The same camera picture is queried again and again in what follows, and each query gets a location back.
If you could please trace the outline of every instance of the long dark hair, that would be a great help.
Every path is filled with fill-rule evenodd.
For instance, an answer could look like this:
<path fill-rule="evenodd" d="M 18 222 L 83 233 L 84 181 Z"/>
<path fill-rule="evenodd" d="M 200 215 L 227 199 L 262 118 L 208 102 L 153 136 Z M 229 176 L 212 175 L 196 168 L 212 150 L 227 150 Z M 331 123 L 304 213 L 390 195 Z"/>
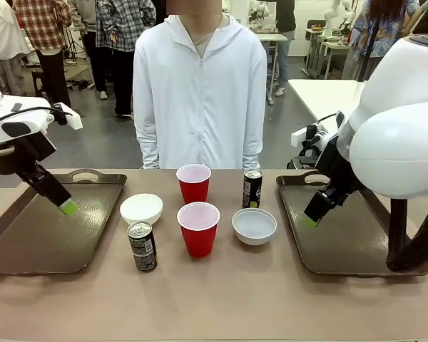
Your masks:
<path fill-rule="evenodd" d="M 404 0 L 371 0 L 368 19 L 379 21 L 395 21 L 401 17 Z"/>

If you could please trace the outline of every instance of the white shirt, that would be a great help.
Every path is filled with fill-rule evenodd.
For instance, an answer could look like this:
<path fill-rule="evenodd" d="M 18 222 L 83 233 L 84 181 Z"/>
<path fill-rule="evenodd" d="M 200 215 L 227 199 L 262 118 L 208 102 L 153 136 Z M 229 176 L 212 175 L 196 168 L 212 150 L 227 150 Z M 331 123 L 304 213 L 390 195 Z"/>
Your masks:
<path fill-rule="evenodd" d="M 5 0 L 0 0 L 0 60 L 7 61 L 20 53 L 29 52 L 12 8 Z"/>
<path fill-rule="evenodd" d="M 258 168 L 266 53 L 233 17 L 201 58 L 178 16 L 136 42 L 133 114 L 144 168 Z"/>

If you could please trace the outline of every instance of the can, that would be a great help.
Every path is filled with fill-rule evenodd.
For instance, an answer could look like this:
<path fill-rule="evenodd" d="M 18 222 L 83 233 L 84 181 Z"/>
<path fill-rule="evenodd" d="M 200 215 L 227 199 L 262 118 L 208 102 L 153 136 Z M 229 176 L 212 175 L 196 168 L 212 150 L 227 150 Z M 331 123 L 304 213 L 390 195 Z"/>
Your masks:
<path fill-rule="evenodd" d="M 258 208 L 262 197 L 263 173 L 259 170 L 244 171 L 243 208 Z"/>
<path fill-rule="evenodd" d="M 127 229 L 128 240 L 140 271 L 152 271 L 157 267 L 157 249 L 152 225 L 147 221 L 137 221 Z"/>

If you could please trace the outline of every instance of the jacket hood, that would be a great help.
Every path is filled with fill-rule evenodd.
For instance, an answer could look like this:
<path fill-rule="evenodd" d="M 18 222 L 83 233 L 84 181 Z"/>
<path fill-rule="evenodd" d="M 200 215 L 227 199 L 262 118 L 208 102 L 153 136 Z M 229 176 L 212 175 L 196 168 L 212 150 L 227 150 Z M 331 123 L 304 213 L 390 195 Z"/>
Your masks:
<path fill-rule="evenodd" d="M 246 28 L 239 24 L 235 18 L 230 14 L 223 14 L 230 19 L 228 26 L 217 28 L 211 38 L 209 43 L 208 50 L 206 51 L 205 57 L 212 54 L 213 52 L 222 49 L 227 46 L 235 37 Z M 187 30 L 185 29 L 183 23 L 181 22 L 179 16 L 169 16 L 165 19 L 165 25 L 170 27 L 171 36 L 173 37 L 176 43 L 187 46 L 195 51 L 195 46 L 193 45 L 192 39 L 188 35 Z"/>

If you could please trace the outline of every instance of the plaid shirt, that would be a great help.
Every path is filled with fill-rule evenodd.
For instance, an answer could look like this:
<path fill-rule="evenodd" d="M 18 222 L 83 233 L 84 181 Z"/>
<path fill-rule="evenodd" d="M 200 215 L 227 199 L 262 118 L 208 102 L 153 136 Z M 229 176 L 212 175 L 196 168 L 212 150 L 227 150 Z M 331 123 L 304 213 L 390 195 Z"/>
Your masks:
<path fill-rule="evenodd" d="M 156 9 L 151 0 L 96 0 L 97 46 L 123 52 L 135 51 L 135 42 L 144 26 L 156 22 Z M 117 36 L 117 44 L 110 38 Z"/>
<path fill-rule="evenodd" d="M 37 50 L 63 48 L 63 26 L 71 25 L 66 0 L 14 0 L 14 11 Z"/>

